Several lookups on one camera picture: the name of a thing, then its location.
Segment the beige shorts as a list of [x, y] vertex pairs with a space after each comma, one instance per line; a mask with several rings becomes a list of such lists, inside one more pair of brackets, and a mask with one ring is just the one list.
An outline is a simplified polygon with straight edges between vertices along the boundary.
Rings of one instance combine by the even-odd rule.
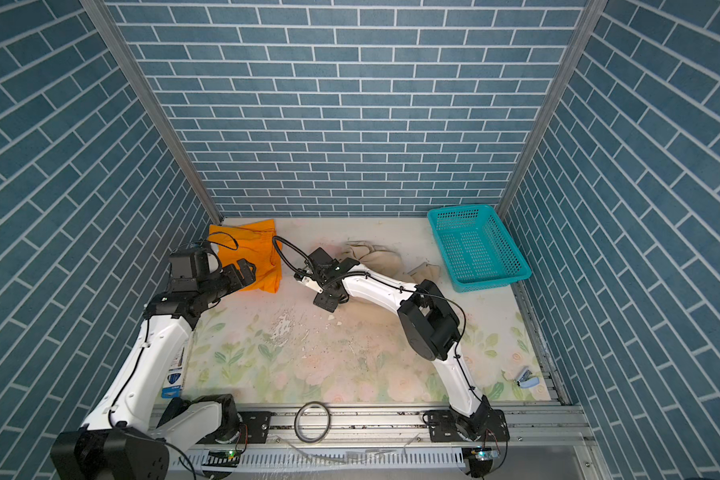
[[441, 268], [427, 262], [406, 271], [399, 253], [364, 240], [346, 242], [338, 259], [353, 259], [381, 275], [415, 284], [437, 282], [441, 276]]

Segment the orange shorts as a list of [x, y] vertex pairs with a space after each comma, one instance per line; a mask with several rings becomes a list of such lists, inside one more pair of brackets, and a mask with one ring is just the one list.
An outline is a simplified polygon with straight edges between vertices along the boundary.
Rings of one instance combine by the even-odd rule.
[[282, 280], [281, 259], [272, 243], [275, 235], [275, 221], [264, 220], [236, 227], [210, 225], [208, 240], [218, 249], [223, 266], [244, 259], [256, 267], [256, 281], [246, 290], [275, 294]]

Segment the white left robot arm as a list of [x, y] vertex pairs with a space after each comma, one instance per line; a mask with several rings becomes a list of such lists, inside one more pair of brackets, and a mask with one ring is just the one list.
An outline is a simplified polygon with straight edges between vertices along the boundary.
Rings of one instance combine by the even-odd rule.
[[255, 280], [246, 260], [223, 266], [214, 253], [172, 259], [169, 286], [146, 305], [115, 380], [80, 427], [56, 438], [50, 457], [60, 478], [162, 479], [172, 459], [192, 464], [186, 452], [198, 441], [240, 438], [242, 419], [229, 394], [191, 402], [157, 429], [149, 422], [169, 367], [201, 315]]

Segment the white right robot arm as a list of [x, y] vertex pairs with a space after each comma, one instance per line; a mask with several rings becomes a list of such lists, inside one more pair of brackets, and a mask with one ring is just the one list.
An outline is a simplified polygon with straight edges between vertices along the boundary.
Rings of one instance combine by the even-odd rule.
[[395, 313], [409, 346], [435, 366], [455, 414], [470, 421], [488, 415], [489, 400], [474, 384], [461, 348], [463, 310], [444, 297], [435, 283], [396, 280], [352, 259], [297, 268], [294, 278], [314, 290], [314, 304], [329, 312], [359, 298]]

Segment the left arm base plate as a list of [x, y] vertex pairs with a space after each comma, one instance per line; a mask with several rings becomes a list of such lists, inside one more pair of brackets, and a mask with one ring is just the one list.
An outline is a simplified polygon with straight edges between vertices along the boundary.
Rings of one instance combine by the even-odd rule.
[[247, 445], [263, 445], [267, 442], [271, 419], [270, 411], [242, 411], [238, 413], [238, 425], [231, 443], [241, 447]]

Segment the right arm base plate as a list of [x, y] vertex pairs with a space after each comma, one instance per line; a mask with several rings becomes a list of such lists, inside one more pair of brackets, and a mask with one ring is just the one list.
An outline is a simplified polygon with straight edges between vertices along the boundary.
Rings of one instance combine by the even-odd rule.
[[422, 420], [433, 443], [508, 443], [510, 440], [504, 412], [497, 409], [476, 412], [472, 417], [465, 417], [451, 409], [429, 410], [422, 414]]

